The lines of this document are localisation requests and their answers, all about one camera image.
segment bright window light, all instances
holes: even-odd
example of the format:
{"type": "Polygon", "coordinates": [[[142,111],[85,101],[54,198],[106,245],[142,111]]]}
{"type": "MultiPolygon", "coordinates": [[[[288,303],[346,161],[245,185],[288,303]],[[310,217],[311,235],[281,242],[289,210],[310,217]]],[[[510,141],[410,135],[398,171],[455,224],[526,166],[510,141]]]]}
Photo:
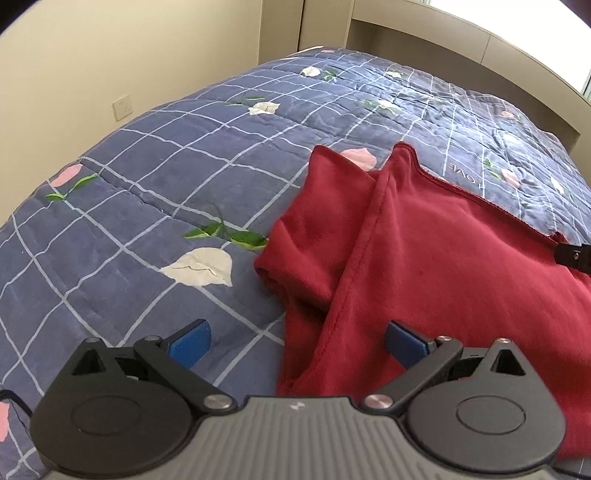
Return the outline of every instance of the bright window light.
{"type": "Polygon", "coordinates": [[[591,71],[591,28],[560,0],[431,0],[537,59],[579,92],[591,71]]]}

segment ribbed gray surface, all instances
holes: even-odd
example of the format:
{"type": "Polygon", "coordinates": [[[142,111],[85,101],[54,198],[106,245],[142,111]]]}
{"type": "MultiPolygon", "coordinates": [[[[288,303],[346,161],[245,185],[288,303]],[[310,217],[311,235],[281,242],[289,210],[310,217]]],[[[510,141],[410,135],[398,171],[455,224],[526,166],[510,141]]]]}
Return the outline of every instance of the ribbed gray surface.
{"type": "MultiPolygon", "coordinates": [[[[63,480],[66,476],[52,477],[63,480]]],[[[462,480],[411,447],[396,422],[347,398],[251,398],[207,419],[169,463],[136,480],[462,480]]],[[[555,479],[549,471],[522,478],[555,479]]]]}

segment red cloth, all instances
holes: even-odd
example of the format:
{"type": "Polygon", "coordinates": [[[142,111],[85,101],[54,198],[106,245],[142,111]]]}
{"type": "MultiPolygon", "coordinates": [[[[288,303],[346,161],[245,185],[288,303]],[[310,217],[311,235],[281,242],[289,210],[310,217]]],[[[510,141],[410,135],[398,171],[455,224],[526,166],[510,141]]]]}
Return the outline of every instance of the red cloth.
{"type": "Polygon", "coordinates": [[[255,261],[287,308],[278,394],[358,400],[392,380],[392,319],[466,346],[509,337],[566,415],[561,456],[591,455],[591,278],[557,265],[555,245],[423,171],[408,144],[372,172],[316,147],[255,261]]]}

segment white logo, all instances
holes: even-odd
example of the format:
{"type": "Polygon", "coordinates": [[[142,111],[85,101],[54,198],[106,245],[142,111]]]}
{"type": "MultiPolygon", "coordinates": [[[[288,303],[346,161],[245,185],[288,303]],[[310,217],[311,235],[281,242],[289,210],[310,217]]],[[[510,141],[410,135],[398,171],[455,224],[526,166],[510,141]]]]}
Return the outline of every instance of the white logo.
{"type": "Polygon", "coordinates": [[[299,411],[301,408],[305,408],[306,404],[302,403],[301,401],[292,403],[290,408],[295,411],[299,411]]]}

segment blue gripper pad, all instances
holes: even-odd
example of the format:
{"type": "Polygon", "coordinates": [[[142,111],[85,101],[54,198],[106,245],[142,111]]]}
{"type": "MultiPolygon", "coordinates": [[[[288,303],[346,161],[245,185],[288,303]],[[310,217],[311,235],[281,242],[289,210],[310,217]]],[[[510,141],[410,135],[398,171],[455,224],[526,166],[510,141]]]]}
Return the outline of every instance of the blue gripper pad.
{"type": "Polygon", "coordinates": [[[191,368],[209,350],[212,330],[205,320],[197,320],[167,339],[168,356],[191,368]]]}
{"type": "Polygon", "coordinates": [[[386,348],[404,368],[411,368],[429,354],[425,342],[395,322],[386,327],[386,348]]]}

